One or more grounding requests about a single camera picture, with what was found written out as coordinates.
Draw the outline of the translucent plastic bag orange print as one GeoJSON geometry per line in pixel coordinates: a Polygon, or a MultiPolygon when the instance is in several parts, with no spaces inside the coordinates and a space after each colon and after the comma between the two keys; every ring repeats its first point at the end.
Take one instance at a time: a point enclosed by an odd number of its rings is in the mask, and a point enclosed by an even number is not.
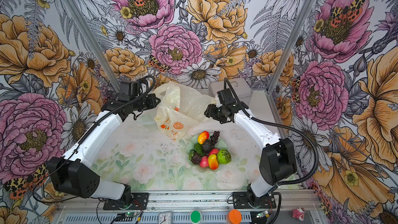
{"type": "Polygon", "coordinates": [[[208,105],[216,104],[214,97],[174,82],[157,87],[154,94],[160,99],[154,121],[173,141],[183,139],[191,128],[207,121],[208,105]]]}

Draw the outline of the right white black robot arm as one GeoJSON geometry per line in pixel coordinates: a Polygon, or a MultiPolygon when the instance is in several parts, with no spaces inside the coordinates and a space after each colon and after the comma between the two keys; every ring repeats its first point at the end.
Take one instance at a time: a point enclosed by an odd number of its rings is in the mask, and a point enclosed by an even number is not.
{"type": "Polygon", "coordinates": [[[216,99],[217,104],[208,105],[205,116],[221,124],[234,122],[257,142],[261,150],[260,176],[247,187],[249,204],[258,207],[271,197],[282,181],[296,173],[293,143],[271,132],[244,102],[234,97],[231,89],[219,91],[216,99]]]}

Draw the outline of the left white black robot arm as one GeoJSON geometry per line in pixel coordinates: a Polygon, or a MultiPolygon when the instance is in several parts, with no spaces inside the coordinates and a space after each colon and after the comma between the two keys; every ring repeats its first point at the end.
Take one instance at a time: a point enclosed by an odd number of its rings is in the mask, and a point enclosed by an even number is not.
{"type": "Polygon", "coordinates": [[[161,100],[151,92],[154,85],[153,76],[120,83],[119,93],[103,105],[96,121],[78,142],[60,158],[47,162],[56,191],[85,199],[112,200],[121,209],[133,204],[130,186],[102,179],[91,167],[107,139],[129,115],[137,117],[157,107],[161,100]]]}

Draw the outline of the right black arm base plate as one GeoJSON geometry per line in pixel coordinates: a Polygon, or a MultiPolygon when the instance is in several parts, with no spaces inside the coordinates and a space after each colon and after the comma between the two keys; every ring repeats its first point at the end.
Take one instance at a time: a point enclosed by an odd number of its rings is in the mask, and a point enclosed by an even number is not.
{"type": "Polygon", "coordinates": [[[243,191],[233,192],[232,202],[235,209],[271,209],[277,207],[275,198],[269,194],[256,197],[249,192],[243,191]]]}

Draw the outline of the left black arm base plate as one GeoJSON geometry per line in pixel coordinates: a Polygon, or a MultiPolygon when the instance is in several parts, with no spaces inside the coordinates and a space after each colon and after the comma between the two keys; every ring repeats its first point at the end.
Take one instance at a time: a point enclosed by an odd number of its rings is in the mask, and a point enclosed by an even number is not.
{"type": "Polygon", "coordinates": [[[148,204],[149,193],[135,192],[129,197],[123,196],[120,200],[107,199],[104,203],[103,210],[145,210],[148,204]]]}

